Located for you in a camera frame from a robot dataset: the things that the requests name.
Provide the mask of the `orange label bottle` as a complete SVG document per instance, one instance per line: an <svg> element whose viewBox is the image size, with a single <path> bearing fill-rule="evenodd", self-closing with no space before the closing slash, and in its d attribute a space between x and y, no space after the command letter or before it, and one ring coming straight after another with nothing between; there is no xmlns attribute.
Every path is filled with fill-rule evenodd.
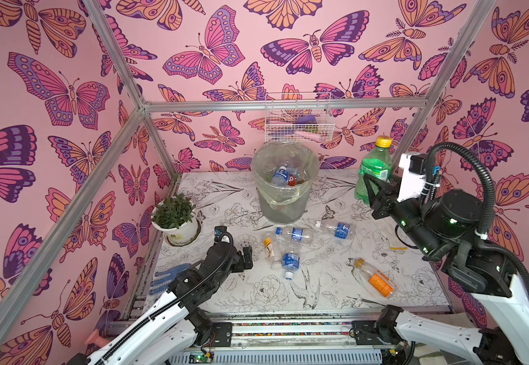
<svg viewBox="0 0 529 365"><path fill-rule="evenodd" d="M349 258L351 274L361 284L373 287L381 296L389 298L397 290L396 285L374 265L362 258Z"/></svg>

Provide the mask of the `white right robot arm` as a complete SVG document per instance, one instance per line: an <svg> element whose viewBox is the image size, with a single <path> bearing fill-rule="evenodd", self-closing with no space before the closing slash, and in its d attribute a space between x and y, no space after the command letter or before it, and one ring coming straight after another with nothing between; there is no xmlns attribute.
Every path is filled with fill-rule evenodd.
<svg viewBox="0 0 529 365"><path fill-rule="evenodd" d="M477 174L481 190L473 196L455 189L437 196L441 151L459 155ZM486 166L467 148L435 144L427 154L412 154L402 177L385 182L365 175L374 219L390 217L426 262L443 272L483 306L495 328L466 328L418 316L387 305L373 322L354 322L358 344L377 340L399 352L422 343L474 364L529 364L529 272L489 235L495 217L495 184Z"/></svg>

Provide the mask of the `yellow label small bottle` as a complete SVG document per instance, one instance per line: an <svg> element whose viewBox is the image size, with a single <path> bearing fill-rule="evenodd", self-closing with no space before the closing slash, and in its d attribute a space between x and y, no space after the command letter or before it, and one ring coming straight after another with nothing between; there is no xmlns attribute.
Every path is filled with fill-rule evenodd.
<svg viewBox="0 0 529 365"><path fill-rule="evenodd" d="M274 235L265 234L263 238L263 244L266 260L272 269L281 269L283 252L280 249Z"/></svg>

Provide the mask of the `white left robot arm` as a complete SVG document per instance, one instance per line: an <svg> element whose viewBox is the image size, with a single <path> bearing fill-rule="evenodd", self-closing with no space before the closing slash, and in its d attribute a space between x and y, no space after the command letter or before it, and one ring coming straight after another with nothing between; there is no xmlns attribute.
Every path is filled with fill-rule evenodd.
<svg viewBox="0 0 529 365"><path fill-rule="evenodd" d="M185 348L202 346L213 323L200 306L232 273L253 268L252 247L214 243L204 259L180 272L166 292L123 333L92 354L76 354L70 364L161 364Z"/></svg>

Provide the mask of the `blue cap bottle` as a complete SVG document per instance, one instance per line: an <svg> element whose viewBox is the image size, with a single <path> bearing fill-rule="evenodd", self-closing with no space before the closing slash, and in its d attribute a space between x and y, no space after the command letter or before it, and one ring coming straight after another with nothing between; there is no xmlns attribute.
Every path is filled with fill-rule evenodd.
<svg viewBox="0 0 529 365"><path fill-rule="evenodd" d="M292 281L300 268L302 245L296 240L281 240L280 246L283 250L282 268L284 278L287 281Z"/></svg>

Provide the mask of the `green plastic bottle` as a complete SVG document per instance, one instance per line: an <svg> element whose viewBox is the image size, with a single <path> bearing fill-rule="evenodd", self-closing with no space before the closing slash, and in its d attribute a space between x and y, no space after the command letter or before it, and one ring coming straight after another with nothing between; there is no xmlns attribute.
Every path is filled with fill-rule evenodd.
<svg viewBox="0 0 529 365"><path fill-rule="evenodd" d="M354 196L356 200L361 200L365 205L369 205L369 190L366 187L364 176L374 176L381 181L387 181L392 171L392 157L390 147L392 138L384 135L376 139L374 147L362 159L359 168L359 179L355 188Z"/></svg>

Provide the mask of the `small blue label bottle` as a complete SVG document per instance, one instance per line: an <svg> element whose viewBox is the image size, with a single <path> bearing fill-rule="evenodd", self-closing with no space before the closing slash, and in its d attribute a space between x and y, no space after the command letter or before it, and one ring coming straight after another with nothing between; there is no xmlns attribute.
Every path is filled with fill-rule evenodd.
<svg viewBox="0 0 529 365"><path fill-rule="evenodd" d="M289 174L286 166L280 166L273 174L271 183L274 186L285 187L287 186L287 177Z"/></svg>

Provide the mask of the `small red can bottle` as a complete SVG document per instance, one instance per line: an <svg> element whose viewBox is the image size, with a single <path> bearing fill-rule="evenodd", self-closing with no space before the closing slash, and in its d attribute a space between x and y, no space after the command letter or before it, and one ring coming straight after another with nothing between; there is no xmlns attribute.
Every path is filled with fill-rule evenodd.
<svg viewBox="0 0 529 365"><path fill-rule="evenodd" d="M290 187L294 187L297 184L297 176L295 174L290 173L287 177L287 185Z"/></svg>

